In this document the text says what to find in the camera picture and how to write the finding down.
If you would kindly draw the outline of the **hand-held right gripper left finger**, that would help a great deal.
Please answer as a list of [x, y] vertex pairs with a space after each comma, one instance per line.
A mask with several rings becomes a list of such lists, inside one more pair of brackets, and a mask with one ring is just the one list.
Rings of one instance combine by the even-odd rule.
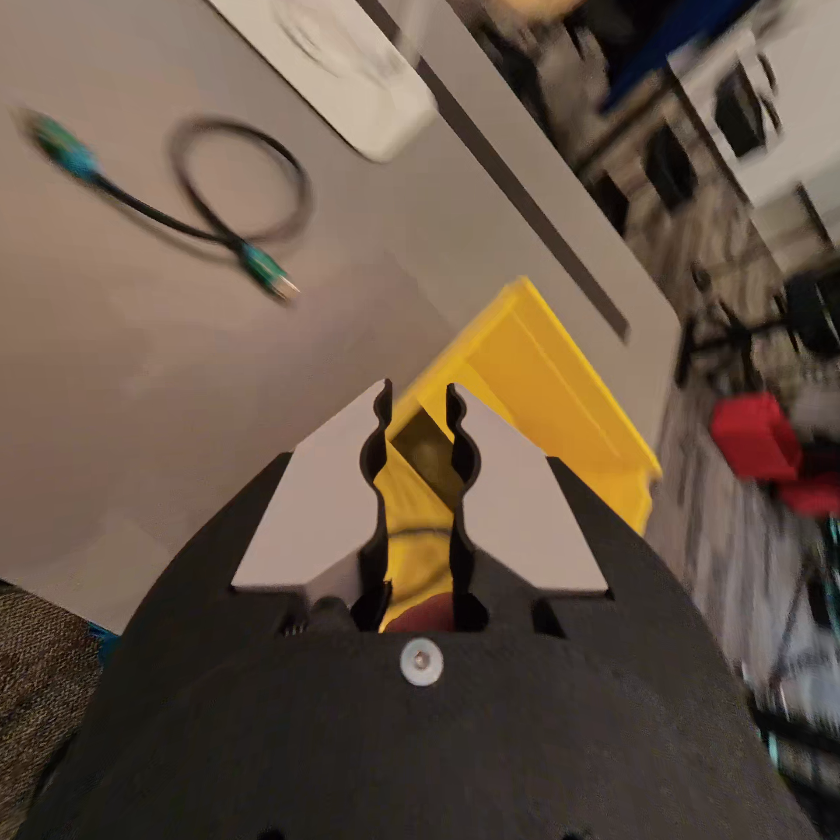
[[376, 632], [392, 599], [385, 502], [392, 382], [376, 381], [304, 438], [250, 540], [231, 585], [291, 593], [312, 607], [341, 601], [361, 631]]

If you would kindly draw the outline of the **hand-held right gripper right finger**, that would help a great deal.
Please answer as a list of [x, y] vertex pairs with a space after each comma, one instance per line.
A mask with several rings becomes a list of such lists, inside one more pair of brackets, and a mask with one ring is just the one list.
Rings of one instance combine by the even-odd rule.
[[461, 478], [449, 543], [455, 629], [541, 629], [555, 599], [602, 599], [606, 581], [548, 456], [464, 385], [446, 420]]

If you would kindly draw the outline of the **braided hdmi cable teal plugs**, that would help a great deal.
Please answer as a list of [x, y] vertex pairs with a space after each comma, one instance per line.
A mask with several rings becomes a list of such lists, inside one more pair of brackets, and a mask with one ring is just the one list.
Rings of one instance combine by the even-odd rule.
[[[204, 229], [164, 213], [123, 190], [107, 177], [91, 148], [49, 115], [28, 108], [21, 109], [19, 115], [21, 129], [28, 140], [52, 165], [76, 182], [153, 224], [225, 249], [248, 278], [274, 299], [289, 302], [299, 293], [288, 273], [265, 251], [264, 244], [286, 242], [306, 228], [313, 211], [312, 183], [299, 159], [266, 132], [244, 122], [213, 116], [187, 119], [175, 128], [168, 150], [172, 171], [185, 197], [208, 225]], [[295, 204], [289, 215], [274, 226], [242, 235], [216, 213], [197, 189], [187, 165], [188, 155], [196, 142], [212, 134], [234, 137], [268, 152], [280, 165], [292, 188]]]

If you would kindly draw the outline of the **yellow plastic bin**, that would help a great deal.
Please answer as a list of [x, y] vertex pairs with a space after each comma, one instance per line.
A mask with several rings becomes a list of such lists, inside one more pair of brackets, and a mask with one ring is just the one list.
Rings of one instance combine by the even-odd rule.
[[392, 600], [380, 629], [449, 592], [452, 469], [446, 389], [464, 385], [548, 456], [562, 460], [637, 534], [662, 476], [653, 450], [527, 279], [506, 286], [394, 403], [375, 480], [389, 532]]

